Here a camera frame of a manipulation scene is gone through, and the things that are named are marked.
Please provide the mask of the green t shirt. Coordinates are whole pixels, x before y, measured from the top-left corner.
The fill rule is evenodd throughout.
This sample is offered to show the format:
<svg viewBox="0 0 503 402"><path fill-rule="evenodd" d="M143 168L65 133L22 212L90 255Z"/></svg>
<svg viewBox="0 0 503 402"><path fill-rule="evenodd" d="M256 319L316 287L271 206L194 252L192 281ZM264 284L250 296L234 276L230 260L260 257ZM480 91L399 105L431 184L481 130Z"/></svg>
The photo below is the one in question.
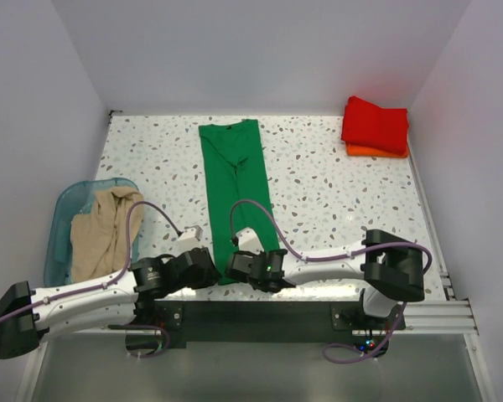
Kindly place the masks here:
<svg viewBox="0 0 503 402"><path fill-rule="evenodd" d="M230 222L235 230L255 230L264 250L278 248L277 233L267 216L250 204L231 207L241 199L251 199L268 213L272 204L267 181L258 121L244 120L227 126L199 127L204 159L206 194L215 267L225 272L236 247L231 241Z"/></svg>

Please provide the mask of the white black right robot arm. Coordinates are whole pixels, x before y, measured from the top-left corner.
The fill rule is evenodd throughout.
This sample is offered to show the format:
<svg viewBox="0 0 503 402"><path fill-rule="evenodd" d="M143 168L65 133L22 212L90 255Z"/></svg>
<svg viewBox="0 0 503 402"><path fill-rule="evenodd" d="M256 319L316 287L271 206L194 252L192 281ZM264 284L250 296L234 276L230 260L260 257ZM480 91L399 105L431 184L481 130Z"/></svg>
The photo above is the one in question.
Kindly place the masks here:
<svg viewBox="0 0 503 402"><path fill-rule="evenodd" d="M226 263L225 275L255 290L279 293L316 281L364 281L368 287L360 291L358 302L332 312L349 329L391 327L401 304L424 300L424 275L432 263L424 246L380 229L328 250L265 251L250 228L238 232L233 242L238 250Z"/></svg>

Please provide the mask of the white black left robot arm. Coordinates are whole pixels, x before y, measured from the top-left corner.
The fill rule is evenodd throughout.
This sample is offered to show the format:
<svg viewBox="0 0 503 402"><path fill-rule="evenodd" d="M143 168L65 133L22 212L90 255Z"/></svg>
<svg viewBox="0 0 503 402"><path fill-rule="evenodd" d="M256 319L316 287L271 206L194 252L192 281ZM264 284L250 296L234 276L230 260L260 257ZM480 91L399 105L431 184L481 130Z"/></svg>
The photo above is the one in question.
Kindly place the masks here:
<svg viewBox="0 0 503 402"><path fill-rule="evenodd" d="M119 325L138 328L157 318L152 304L184 288L204 289L221 278L207 248L146 257L116 274L55 288L10 286L0 299L0 359L23 356L61 333Z"/></svg>

